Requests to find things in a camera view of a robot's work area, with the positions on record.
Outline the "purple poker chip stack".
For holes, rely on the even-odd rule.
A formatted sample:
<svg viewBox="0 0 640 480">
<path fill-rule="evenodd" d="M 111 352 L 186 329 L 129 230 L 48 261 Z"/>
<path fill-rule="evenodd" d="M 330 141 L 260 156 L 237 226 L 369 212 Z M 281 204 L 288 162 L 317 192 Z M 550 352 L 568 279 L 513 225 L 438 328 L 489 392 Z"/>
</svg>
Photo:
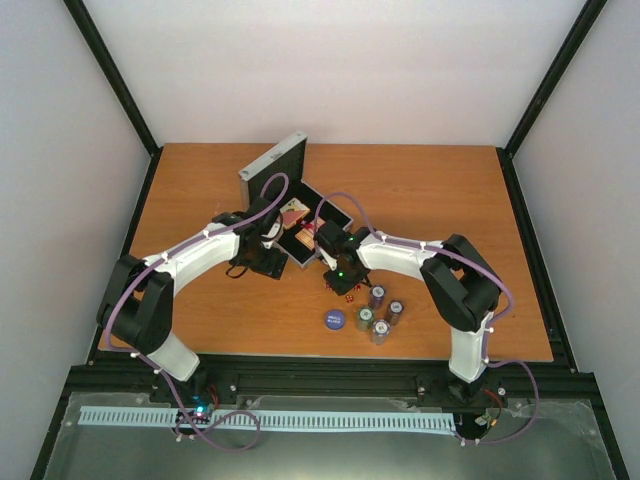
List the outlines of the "purple poker chip stack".
<svg viewBox="0 0 640 480">
<path fill-rule="evenodd" d="M 385 301 L 386 293 L 387 291 L 384 286 L 373 285 L 369 291 L 368 306 L 373 310 L 381 308 Z"/>
</svg>

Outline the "red card deck box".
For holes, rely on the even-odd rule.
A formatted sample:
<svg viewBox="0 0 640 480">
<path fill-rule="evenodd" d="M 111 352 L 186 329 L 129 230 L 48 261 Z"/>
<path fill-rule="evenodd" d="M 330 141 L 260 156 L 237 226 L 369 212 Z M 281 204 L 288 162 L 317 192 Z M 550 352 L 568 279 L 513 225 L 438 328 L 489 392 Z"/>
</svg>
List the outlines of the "red card deck box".
<svg viewBox="0 0 640 480">
<path fill-rule="evenodd" d="M 319 218 L 317 221 L 302 220 L 300 222 L 301 229 L 296 233 L 295 238 L 308 250 L 313 250 L 315 248 L 314 235 L 316 229 L 324 223 L 325 221 L 322 218 Z"/>
<path fill-rule="evenodd" d="M 294 227 L 308 213 L 310 208 L 298 198 L 292 198 L 280 208 L 282 225 L 285 230 Z"/>
</svg>

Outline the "green poker chip stack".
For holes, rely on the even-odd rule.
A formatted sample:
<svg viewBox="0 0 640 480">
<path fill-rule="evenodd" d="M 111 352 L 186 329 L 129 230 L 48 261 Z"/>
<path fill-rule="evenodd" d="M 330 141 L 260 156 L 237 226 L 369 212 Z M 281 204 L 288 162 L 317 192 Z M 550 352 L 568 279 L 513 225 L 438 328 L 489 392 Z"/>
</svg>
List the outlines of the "green poker chip stack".
<svg viewBox="0 0 640 480">
<path fill-rule="evenodd" d="M 356 329 L 362 332 L 368 331 L 375 320 L 375 311 L 368 306 L 358 309 L 356 315 Z"/>
</svg>

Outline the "blue small blind button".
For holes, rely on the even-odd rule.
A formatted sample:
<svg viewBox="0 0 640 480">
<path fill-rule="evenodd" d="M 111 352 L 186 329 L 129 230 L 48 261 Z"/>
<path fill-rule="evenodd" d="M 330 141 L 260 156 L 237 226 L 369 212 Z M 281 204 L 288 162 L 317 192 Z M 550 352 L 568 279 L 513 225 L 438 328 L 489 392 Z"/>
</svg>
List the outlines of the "blue small blind button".
<svg viewBox="0 0 640 480">
<path fill-rule="evenodd" d="M 342 310 L 331 309 L 326 312 L 324 317 L 325 326 L 333 331 L 342 329 L 346 324 L 346 316 Z"/>
</svg>

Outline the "brown poker chip stack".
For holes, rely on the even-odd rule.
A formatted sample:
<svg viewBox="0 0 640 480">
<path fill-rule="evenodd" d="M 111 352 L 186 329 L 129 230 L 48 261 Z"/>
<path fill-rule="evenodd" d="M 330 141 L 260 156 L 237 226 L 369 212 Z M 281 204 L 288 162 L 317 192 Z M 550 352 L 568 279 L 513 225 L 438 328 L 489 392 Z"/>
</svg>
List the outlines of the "brown poker chip stack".
<svg viewBox="0 0 640 480">
<path fill-rule="evenodd" d="M 399 323 L 403 312 L 404 304 L 399 300 L 392 300 L 387 306 L 385 312 L 385 321 L 389 325 L 395 326 Z"/>
</svg>

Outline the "grey poker chip stack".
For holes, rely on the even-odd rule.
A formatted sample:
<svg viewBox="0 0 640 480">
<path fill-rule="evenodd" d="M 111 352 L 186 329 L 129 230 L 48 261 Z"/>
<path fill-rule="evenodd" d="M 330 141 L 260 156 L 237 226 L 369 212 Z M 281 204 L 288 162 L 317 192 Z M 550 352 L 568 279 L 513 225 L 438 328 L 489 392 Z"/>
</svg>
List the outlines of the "grey poker chip stack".
<svg viewBox="0 0 640 480">
<path fill-rule="evenodd" d="M 374 321 L 370 330 L 371 342 L 377 346 L 383 345 L 389 338 L 390 332 L 391 326 L 387 321 L 383 319 Z"/>
</svg>

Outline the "aluminium poker case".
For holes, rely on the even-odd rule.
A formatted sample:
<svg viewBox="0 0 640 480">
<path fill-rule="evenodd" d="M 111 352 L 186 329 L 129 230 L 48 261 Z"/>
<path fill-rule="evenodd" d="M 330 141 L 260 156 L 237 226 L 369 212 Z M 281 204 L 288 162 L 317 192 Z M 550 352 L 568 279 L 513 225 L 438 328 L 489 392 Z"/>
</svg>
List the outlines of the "aluminium poker case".
<svg viewBox="0 0 640 480">
<path fill-rule="evenodd" d="M 353 218 L 304 180 L 308 136 L 297 131 L 239 170 L 243 206 L 261 196 L 274 200 L 283 187 L 277 173 L 287 176 L 286 193 L 279 202 L 283 230 L 275 245 L 287 253 L 300 268 L 308 267 L 318 255 L 314 252 L 313 234 L 327 221 L 347 230 Z"/>
</svg>

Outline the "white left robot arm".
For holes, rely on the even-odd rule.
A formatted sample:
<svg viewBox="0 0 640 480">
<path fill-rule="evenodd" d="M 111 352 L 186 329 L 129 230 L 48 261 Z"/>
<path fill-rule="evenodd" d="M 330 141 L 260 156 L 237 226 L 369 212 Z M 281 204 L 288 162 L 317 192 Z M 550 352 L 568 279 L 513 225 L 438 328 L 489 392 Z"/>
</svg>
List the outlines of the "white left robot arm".
<svg viewBox="0 0 640 480">
<path fill-rule="evenodd" d="M 262 217 L 224 213 L 182 243 L 143 259 L 132 255 L 115 264 L 97 322 L 107 350 L 126 352 L 173 377 L 172 388 L 186 402 L 201 400 L 208 378 L 200 359 L 173 332 L 174 298 L 210 269 L 227 263 L 279 279 L 288 256 L 273 246 L 283 215 Z"/>
</svg>

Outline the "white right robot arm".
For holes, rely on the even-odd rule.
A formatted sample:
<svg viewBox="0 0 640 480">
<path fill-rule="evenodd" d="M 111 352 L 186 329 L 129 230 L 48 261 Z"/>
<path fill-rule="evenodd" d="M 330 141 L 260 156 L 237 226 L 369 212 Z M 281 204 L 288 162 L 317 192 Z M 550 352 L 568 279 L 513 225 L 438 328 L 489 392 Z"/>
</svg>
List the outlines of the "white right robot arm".
<svg viewBox="0 0 640 480">
<path fill-rule="evenodd" d="M 425 242 L 366 227 L 350 233 L 326 224 L 314 242 L 328 265 L 325 281 L 338 295 L 378 270 L 422 280 L 451 328 L 450 372 L 468 384 L 479 380 L 504 284 L 466 237 Z"/>
</svg>

